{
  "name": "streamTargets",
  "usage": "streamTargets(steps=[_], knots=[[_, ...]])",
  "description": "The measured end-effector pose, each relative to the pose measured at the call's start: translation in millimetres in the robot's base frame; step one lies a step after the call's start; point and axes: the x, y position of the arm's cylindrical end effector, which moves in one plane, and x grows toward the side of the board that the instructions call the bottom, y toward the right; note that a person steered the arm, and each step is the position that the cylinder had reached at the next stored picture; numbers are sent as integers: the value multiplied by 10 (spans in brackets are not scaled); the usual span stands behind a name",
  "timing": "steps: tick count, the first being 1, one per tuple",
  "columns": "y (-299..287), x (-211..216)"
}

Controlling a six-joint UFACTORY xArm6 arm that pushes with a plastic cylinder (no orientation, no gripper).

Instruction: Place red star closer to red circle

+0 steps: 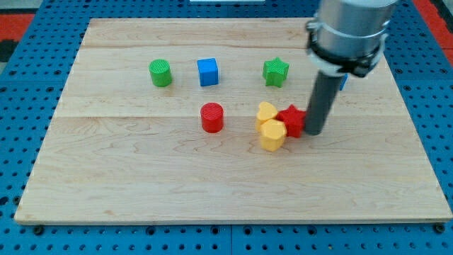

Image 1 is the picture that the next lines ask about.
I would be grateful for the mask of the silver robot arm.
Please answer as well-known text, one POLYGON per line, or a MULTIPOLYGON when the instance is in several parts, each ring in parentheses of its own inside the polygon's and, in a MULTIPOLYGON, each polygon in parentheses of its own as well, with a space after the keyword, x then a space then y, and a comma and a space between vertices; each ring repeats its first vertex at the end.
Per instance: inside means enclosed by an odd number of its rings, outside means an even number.
POLYGON ((365 77, 383 56, 397 0, 321 0, 307 22, 307 54, 327 76, 365 77))

